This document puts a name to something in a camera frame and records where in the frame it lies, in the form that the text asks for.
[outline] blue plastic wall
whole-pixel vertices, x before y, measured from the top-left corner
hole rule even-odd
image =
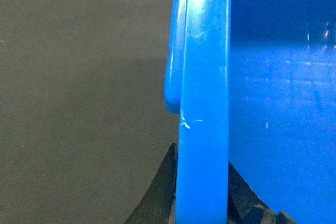
[[[174,0],[165,101],[181,120],[177,223],[225,222],[227,124],[229,160],[261,200],[297,223],[334,223],[336,0],[232,0],[226,27],[229,6]]]

